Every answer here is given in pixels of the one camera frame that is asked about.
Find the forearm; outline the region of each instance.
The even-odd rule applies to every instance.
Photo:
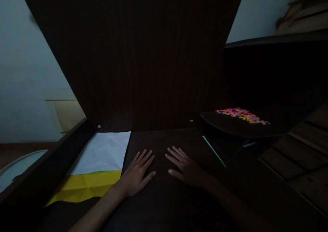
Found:
[[[116,186],[107,193],[69,230],[69,232],[98,231],[112,211],[125,199]]]
[[[203,188],[215,196],[244,231],[276,231],[270,223],[256,214],[214,177],[209,176],[204,181]]]

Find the wooden shelf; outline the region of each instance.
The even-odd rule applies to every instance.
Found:
[[[226,133],[244,138],[282,136],[286,134],[272,125],[250,124],[245,120],[216,112],[202,112],[201,117],[213,127]]]

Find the desk surface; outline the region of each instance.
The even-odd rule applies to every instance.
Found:
[[[237,230],[225,210],[207,192],[190,187],[170,176],[168,169],[177,170],[164,156],[167,147],[181,147],[207,170],[223,168],[211,148],[196,129],[133,132],[125,157],[126,170],[138,151],[153,150],[154,162],[146,175],[156,171],[148,186],[125,200],[113,213],[104,231],[181,231],[181,229],[217,228]],[[40,230],[63,230],[72,226],[99,198],[73,204],[56,202],[45,208],[47,216]]]
[[[125,200],[115,210],[104,231],[238,230],[213,197],[168,174],[170,168],[177,170],[164,156],[167,147],[172,145],[181,147],[201,167],[233,188],[239,197],[281,231],[291,228],[295,231],[321,231],[327,226],[327,221],[318,211],[261,162],[247,155],[229,160],[213,144],[227,165],[224,168],[196,129],[178,129],[131,134],[123,171],[136,153],[146,148],[156,155],[146,175],[151,171],[156,171],[157,175],[144,190]],[[39,230],[68,230],[98,200],[55,202],[43,209]]]

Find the white wall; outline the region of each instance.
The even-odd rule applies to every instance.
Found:
[[[275,23],[288,10],[289,0],[242,0],[227,43],[272,36]]]
[[[43,90],[69,89],[25,0],[0,0],[0,143],[57,141]]]

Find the floor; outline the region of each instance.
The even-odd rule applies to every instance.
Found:
[[[324,105],[259,160],[328,217],[328,105]]]
[[[0,170],[14,160],[29,153],[50,149],[56,142],[0,144]]]

